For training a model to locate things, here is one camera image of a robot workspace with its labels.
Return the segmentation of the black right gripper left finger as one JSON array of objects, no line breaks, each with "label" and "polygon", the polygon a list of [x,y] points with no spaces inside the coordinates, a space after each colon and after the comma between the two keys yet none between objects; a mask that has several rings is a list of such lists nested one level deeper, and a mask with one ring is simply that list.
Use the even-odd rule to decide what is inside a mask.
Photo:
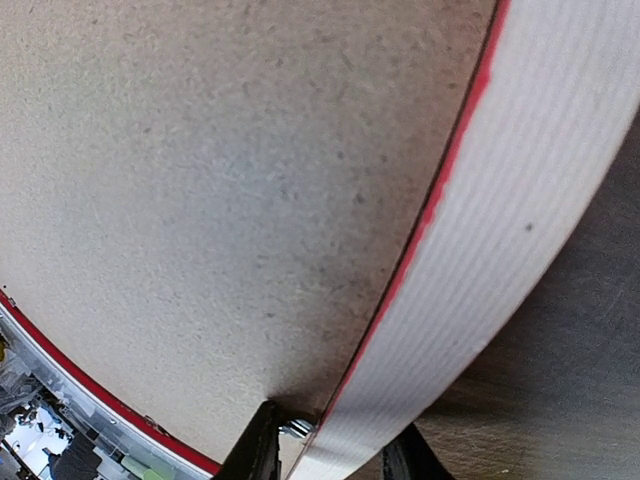
[{"label": "black right gripper left finger", "polygon": [[281,478],[279,436],[282,408],[263,402],[219,470],[219,480],[278,480]]}]

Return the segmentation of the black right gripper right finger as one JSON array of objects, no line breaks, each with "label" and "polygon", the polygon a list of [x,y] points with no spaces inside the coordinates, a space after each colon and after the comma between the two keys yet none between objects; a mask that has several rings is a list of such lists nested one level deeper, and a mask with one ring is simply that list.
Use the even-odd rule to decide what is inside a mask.
[{"label": "black right gripper right finger", "polygon": [[382,449],[384,480],[454,480],[414,424]]}]

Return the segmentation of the brown backing board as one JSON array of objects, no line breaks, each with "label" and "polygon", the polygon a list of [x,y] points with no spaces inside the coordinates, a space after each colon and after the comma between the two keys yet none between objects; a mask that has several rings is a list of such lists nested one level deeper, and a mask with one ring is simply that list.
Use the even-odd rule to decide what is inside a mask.
[{"label": "brown backing board", "polygon": [[419,215],[490,1],[5,1],[1,285],[221,461],[321,411]]}]

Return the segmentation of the pink wooden picture frame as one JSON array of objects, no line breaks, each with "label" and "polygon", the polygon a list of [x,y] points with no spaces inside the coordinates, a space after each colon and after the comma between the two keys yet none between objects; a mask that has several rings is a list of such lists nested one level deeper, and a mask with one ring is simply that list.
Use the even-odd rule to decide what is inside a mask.
[{"label": "pink wooden picture frame", "polygon": [[[410,236],[297,476],[348,474],[489,343],[575,228],[639,98],[635,1],[490,1]],[[381,400],[390,399],[385,417]]]}]

